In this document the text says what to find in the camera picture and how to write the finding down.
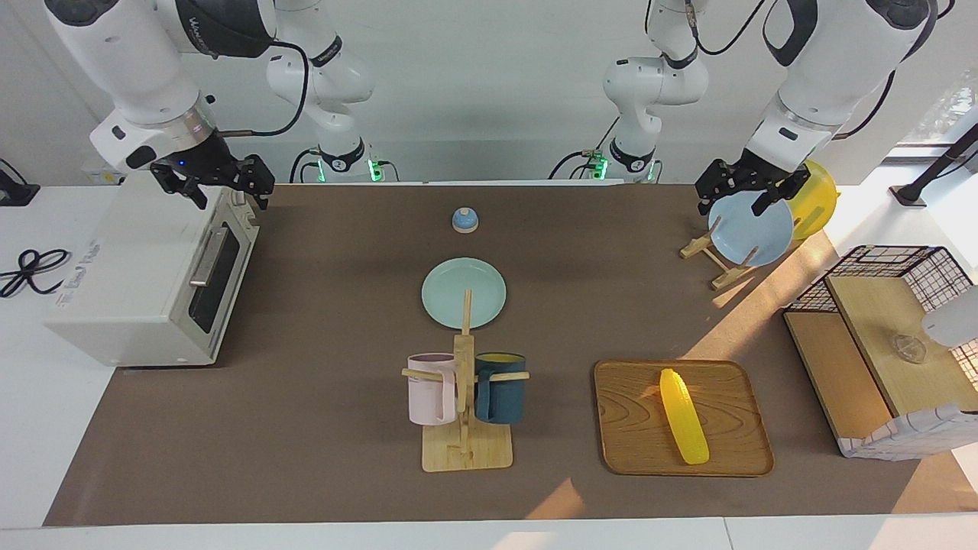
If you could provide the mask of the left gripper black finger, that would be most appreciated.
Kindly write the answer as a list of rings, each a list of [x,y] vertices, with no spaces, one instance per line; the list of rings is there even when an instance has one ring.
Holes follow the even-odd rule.
[[[789,201],[794,198],[810,177],[810,170],[796,170],[779,182],[775,182],[771,178],[762,179],[763,191],[753,203],[753,214],[761,216],[773,203]]]
[[[713,204],[723,197],[726,182],[726,163],[722,159],[711,161],[695,181],[695,191],[698,194],[698,206],[696,208],[698,208],[699,215],[708,215]]]

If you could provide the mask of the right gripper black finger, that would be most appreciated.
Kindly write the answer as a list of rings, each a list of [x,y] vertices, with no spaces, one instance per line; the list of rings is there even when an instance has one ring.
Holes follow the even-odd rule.
[[[205,209],[209,203],[206,195],[200,191],[196,179],[181,179],[171,166],[151,166],[151,174],[165,193],[181,195],[193,202],[200,210]]]
[[[249,154],[241,161],[241,191],[252,197],[259,209],[268,208],[274,186],[275,176],[258,154]]]

